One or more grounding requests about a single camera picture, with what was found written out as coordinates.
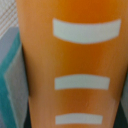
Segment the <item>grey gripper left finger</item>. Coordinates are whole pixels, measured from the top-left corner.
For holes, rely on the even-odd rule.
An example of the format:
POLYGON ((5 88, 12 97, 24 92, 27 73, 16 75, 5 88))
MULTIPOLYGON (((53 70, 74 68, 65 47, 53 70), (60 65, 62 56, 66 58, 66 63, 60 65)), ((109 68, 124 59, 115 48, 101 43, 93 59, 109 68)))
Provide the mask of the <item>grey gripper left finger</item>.
POLYGON ((19 28, 0 39, 0 128, 24 128, 28 88, 19 28))

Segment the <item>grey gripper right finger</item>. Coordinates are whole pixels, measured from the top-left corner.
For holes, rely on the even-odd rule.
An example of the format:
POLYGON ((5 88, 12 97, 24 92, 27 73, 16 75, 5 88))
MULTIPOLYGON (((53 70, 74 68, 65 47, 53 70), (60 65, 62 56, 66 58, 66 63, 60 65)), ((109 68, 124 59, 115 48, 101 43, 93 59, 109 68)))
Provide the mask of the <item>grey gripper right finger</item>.
POLYGON ((128 128, 128 91, 124 91, 113 128, 128 128))

